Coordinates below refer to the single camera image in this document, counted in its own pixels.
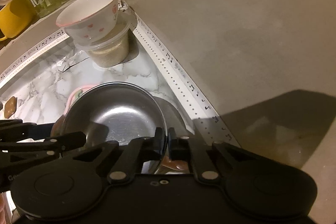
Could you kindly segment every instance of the red flower print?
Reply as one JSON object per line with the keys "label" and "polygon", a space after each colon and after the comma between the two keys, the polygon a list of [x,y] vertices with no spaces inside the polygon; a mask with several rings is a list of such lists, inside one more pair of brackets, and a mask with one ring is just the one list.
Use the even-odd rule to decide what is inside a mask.
{"label": "red flower print", "polygon": [[113,5],[112,12],[115,14],[117,12],[117,5]]}

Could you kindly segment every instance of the stainless steel bowl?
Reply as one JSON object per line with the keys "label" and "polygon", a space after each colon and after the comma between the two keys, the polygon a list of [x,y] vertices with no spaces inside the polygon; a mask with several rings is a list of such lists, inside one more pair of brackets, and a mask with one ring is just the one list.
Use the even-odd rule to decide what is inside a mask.
{"label": "stainless steel bowl", "polygon": [[110,140],[126,145],[134,138],[153,137],[157,127],[167,134],[155,99],[136,85],[112,82],[87,91],[71,106],[62,134],[82,131],[86,147]]}

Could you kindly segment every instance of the clear plastic container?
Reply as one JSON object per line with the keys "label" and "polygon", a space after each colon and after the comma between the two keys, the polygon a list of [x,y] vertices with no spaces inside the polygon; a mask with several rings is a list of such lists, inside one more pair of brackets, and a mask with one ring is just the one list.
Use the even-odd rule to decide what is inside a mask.
{"label": "clear plastic container", "polygon": [[109,68],[119,64],[128,55],[128,29],[130,21],[124,13],[119,13],[117,23],[104,38],[86,45],[82,41],[74,41],[76,48],[84,50],[99,66]]}

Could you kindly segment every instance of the container lid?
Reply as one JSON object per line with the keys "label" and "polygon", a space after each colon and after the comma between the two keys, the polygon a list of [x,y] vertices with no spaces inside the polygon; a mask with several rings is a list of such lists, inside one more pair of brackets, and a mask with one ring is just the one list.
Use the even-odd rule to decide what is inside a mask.
{"label": "container lid", "polygon": [[86,41],[74,41],[77,49],[84,51],[97,50],[103,48],[121,38],[129,29],[130,20],[129,16],[123,12],[118,13],[117,23],[115,27],[108,33],[107,36],[97,41],[87,43]]}

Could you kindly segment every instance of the marble countertop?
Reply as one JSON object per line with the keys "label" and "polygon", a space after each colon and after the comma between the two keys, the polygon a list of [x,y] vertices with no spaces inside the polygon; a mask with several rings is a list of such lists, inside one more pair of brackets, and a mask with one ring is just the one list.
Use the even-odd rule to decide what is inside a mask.
{"label": "marble countertop", "polygon": [[[128,57],[111,68],[98,67],[84,51],[74,47],[70,38],[35,60],[1,89],[3,105],[11,96],[17,97],[17,110],[11,119],[37,124],[55,122],[76,88],[121,81],[138,85],[171,103],[180,113],[186,129],[193,132],[193,123],[179,100],[133,33],[129,31],[129,34]],[[0,119],[4,119],[3,110]]]}

